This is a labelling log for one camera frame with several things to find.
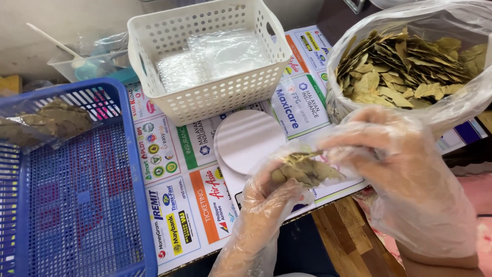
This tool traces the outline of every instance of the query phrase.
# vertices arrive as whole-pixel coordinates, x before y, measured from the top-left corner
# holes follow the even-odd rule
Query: disposable plastic glove
[[[476,253],[475,210],[420,120],[368,107],[332,130],[318,147],[371,182],[379,195],[370,207],[377,230],[427,257]]]
[[[281,162],[267,163],[243,190],[243,205],[210,277],[273,276],[278,230],[302,195],[295,179],[275,184],[271,174]]]

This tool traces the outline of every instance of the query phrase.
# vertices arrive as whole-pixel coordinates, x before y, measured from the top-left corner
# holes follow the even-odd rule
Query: white plastic basket
[[[267,25],[277,35],[273,42]],[[192,35],[247,28],[263,38],[271,64],[219,81],[166,94],[155,63],[179,51]],[[128,21],[128,56],[146,96],[176,125],[198,120],[272,97],[292,51],[282,25],[262,0],[216,0],[166,10]]]

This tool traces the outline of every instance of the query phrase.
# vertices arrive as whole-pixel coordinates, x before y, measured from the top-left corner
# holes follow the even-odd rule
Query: basket handle hole
[[[272,28],[272,25],[270,25],[270,22],[267,22],[267,32],[269,35],[276,35],[274,29]]]
[[[144,71],[145,76],[147,76],[147,70],[145,70],[144,59],[142,59],[142,55],[140,55],[140,53],[138,53],[138,56],[140,57],[140,63],[142,64],[142,70]]]

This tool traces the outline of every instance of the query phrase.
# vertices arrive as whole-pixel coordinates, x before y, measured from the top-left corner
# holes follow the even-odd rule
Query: orange banner
[[[205,187],[203,186],[203,180],[200,175],[200,171],[195,171],[189,174],[191,178],[191,184],[195,191],[195,198],[200,209],[200,215],[202,216],[203,225],[205,226],[205,233],[207,233],[207,239],[209,244],[218,241],[220,238],[217,233],[217,227],[215,226],[214,215],[210,210],[209,200]]]
[[[309,73],[308,67],[306,66],[304,59],[301,57],[301,54],[299,53],[299,50],[297,49],[296,44],[294,43],[290,35],[285,35],[285,38],[287,39],[287,43],[289,44],[290,49],[292,49],[292,54],[294,55],[294,57],[296,57],[301,68],[304,70],[304,72]]]

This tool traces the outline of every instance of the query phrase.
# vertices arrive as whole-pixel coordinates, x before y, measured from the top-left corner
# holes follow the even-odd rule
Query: white plastic spoon
[[[51,36],[49,36],[47,33],[41,31],[38,27],[34,26],[33,24],[31,23],[26,23],[27,26],[31,27],[31,29],[33,29],[34,31],[38,32],[38,34],[42,35],[43,37],[47,38],[49,41],[51,41],[52,43],[58,45],[59,48],[65,50],[66,52],[68,52],[70,55],[73,56],[73,63],[72,63],[72,68],[76,69],[76,68],[79,68],[81,66],[84,65],[85,61],[83,60],[84,58],[82,58],[80,55],[78,55],[77,53],[73,52],[70,48],[66,47],[65,45],[61,44],[58,40],[52,38]]]

